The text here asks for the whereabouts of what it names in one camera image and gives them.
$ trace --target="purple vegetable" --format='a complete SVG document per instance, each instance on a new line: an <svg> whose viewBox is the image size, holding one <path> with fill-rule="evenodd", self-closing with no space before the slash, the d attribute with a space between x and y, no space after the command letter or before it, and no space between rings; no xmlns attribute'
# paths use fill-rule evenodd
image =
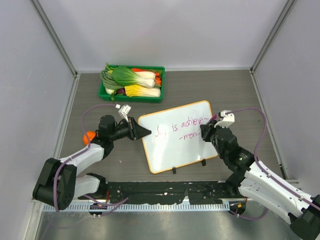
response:
<svg viewBox="0 0 320 240"><path fill-rule="evenodd" d="M126 96L126 90L124 88L119 88L117 91L116 91L116 94L122 94L123 96Z"/></svg>

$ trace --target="dark gray table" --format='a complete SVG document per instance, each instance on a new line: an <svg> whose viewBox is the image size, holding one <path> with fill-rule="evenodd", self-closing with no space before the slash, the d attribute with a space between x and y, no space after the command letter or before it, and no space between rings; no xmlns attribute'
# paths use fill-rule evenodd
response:
<svg viewBox="0 0 320 240"><path fill-rule="evenodd" d="M149 114L202 100L210 102L212 113L222 110L236 110L244 107L260 107L257 94L248 70L224 71L175 71L166 72L164 98L161 103L130 103L130 116ZM101 80L99 74L82 74L76 91L72 112L68 122L61 157L82 149L83 132L81 116L90 107L106 103L98 97ZM87 131L98 128L100 117L112 114L120 120L117 111L101 107L89 113L85 119ZM254 147L263 130L263 118L258 112L236 113L236 122L231 130L239 144L248 149ZM266 134L258 156L275 173L281 174L279 164L270 140ZM149 171L141 140L121 139L114 143L114 149L104 160L90 166L82 173L92 172L106 177L108 181L189 181L226 180L231 171L218 157L209 159L206 166L195 163L171 171L152 174Z"/></svg>

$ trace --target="bok choy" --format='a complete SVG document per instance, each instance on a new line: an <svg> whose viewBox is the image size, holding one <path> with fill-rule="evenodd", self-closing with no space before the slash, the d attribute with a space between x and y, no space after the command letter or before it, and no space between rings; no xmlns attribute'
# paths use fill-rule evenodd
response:
<svg viewBox="0 0 320 240"><path fill-rule="evenodd" d="M141 96L141 97L160 97L161 91L158 88L147 88L140 85L130 85L125 86L125 94L128 97L135 97L135 96Z"/></svg>
<svg viewBox="0 0 320 240"><path fill-rule="evenodd" d="M116 67L111 74L112 79L119 85L140 85L151 89L155 85L155 75L152 75L153 78L149 78L149 76L150 74L148 74L148 77L139 76L136 72L125 66Z"/></svg>

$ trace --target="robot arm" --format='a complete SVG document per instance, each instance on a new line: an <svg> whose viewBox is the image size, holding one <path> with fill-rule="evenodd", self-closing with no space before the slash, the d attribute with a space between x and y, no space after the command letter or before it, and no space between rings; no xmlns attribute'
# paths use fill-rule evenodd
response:
<svg viewBox="0 0 320 240"><path fill-rule="evenodd" d="M237 137L228 128L235 121L229 112L220 112L219 121L211 119L200 125L202 139L212 143L233 172L226 182L241 195L278 214L303 240L315 240L320 233L320 211L312 204L320 207L320 195L312 197L277 176L261 160L257 163L251 152L238 145Z"/></svg>
<svg viewBox="0 0 320 240"><path fill-rule="evenodd" d="M128 117L130 106L124 105L119 114L122 120L117 123L111 115L100 119L95 137L90 146L76 152L72 156L61 159L49 158L42 168L33 190L33 198L54 206L54 178L58 168L68 161L61 169L56 185L56 198L59 210L66 209L73 199L84 194L101 197L106 192L106 179L94 173L77 178L83 170L95 162L106 158L114 148L114 141L128 137L137 140L151 134L151 131L138 125L133 117Z"/></svg>

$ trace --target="yellow vegetable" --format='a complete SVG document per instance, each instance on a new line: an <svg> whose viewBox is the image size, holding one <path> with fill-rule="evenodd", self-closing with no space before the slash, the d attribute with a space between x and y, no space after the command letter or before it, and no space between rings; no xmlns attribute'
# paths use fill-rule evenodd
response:
<svg viewBox="0 0 320 240"><path fill-rule="evenodd" d="M124 86L125 94L128 97L160 97L161 91L158 88L147 88L138 84Z"/></svg>

